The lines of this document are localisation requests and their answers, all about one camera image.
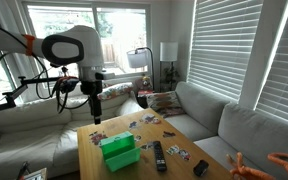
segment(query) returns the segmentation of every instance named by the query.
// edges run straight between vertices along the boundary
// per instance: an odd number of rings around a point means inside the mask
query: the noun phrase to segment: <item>lamp shade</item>
[[[146,50],[134,50],[127,52],[130,68],[140,68],[147,66],[149,55]]]
[[[177,42],[161,42],[160,61],[177,61]]]

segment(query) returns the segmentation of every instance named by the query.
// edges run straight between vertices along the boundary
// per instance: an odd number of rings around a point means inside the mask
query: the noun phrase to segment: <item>remote control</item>
[[[156,169],[157,171],[166,171],[166,162],[164,159],[164,153],[161,146],[160,141],[154,141],[153,142],[153,149],[155,154],[155,163],[156,163]]]

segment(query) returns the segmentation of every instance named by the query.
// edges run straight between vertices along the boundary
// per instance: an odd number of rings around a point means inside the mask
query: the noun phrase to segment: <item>wooden table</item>
[[[144,114],[153,114],[161,120],[161,124],[145,124],[139,120]],[[140,126],[136,129],[129,129],[131,122],[136,121]],[[134,137],[140,135],[142,138],[136,142],[136,147],[140,147],[149,141],[161,141],[164,150],[167,171],[158,172],[156,170],[153,149],[141,150],[141,158],[138,162],[123,167],[115,172],[109,171],[103,160],[100,147],[90,142],[89,134],[105,132],[110,137],[124,131],[131,132]],[[176,136],[163,137],[163,131],[174,132]],[[105,179],[232,179],[229,171],[212,159],[202,149],[187,139],[182,133],[176,130],[166,120],[161,118],[152,109],[112,118],[103,121],[100,125],[88,125],[77,130],[78,152],[80,163],[80,175],[82,180],[105,180]],[[169,155],[166,150],[173,145],[180,149],[185,149],[191,155],[189,161],[185,161],[179,154]],[[209,168],[205,175],[200,178],[193,173],[196,164],[204,159],[209,163]]]

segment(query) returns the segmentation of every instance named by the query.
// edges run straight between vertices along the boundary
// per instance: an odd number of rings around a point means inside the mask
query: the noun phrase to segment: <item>green plastic box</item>
[[[134,136],[129,131],[102,139],[101,148],[104,161],[111,172],[140,159],[140,148],[135,148]]]

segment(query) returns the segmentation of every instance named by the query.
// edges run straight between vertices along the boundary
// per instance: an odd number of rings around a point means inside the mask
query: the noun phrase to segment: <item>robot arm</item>
[[[44,39],[27,38],[0,29],[0,50],[22,54],[31,50],[36,56],[45,58],[54,66],[77,63],[79,80],[82,83],[81,91],[90,96],[89,105],[95,124],[101,122],[101,103],[97,99],[97,94],[102,92],[101,80],[109,76],[102,72],[104,65],[102,46],[95,29],[75,26]]]

